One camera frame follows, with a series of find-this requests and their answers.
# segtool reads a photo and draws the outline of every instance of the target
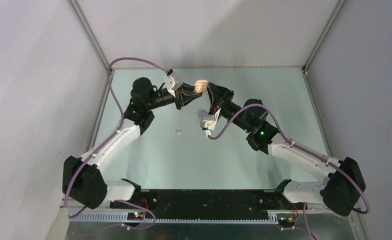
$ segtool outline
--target white joint bracket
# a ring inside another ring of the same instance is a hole
[[[291,203],[307,202],[313,204],[324,204],[319,193],[325,188],[320,182],[297,182],[291,181],[283,190],[283,196]]]
[[[218,122],[220,112],[221,112],[221,109],[218,109],[218,111],[216,111],[215,114],[202,115],[200,117],[200,127],[203,129],[205,128],[205,129],[209,129],[209,130],[214,130],[216,123]]]
[[[182,81],[179,79],[179,76],[173,72],[163,79],[165,80],[166,89],[172,96],[175,97],[175,90],[177,90],[182,85]]]

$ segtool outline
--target white wall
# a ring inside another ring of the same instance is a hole
[[[337,0],[78,2],[108,60],[136,56],[204,67],[302,66]]]
[[[44,239],[104,70],[65,0],[0,0],[0,239]]]
[[[360,165],[372,239],[392,239],[392,0],[348,1],[308,72],[334,155]]]

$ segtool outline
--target light blue table surface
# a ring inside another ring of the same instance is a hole
[[[283,131],[300,143],[326,153],[309,94],[299,68],[189,68],[176,69],[182,80],[194,84],[206,79],[234,90],[241,106],[249,98],[261,99],[277,116]],[[113,89],[125,109],[132,82],[147,77],[159,86],[164,73],[157,69],[115,71]],[[200,128],[198,112],[209,109],[204,94],[182,110],[168,105],[153,110],[155,119],[146,132],[125,148],[108,167],[106,180],[127,178],[150,189],[273,189],[284,179],[315,180],[290,163],[259,151],[247,134],[231,125],[218,140],[209,140]],[[119,110],[109,94],[97,142],[117,124]],[[267,120],[273,124],[270,116]],[[221,118],[213,136],[226,124]]]

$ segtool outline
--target cable clip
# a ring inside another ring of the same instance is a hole
[[[327,161],[325,162],[325,166],[328,167],[328,163],[331,162],[330,161],[330,157],[327,159]]]
[[[208,137],[210,136],[210,134],[211,134],[211,133],[210,133],[210,130],[208,130],[208,129],[205,130],[205,133],[206,133],[206,138],[208,138]]]

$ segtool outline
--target red wire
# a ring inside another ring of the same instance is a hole
[[[149,204],[147,203],[147,200],[145,198],[141,199],[141,201],[146,203],[146,209],[149,209]]]
[[[296,210],[296,213],[297,213],[296,218],[297,218],[299,216],[299,212],[297,211],[296,204],[293,204],[293,208]]]

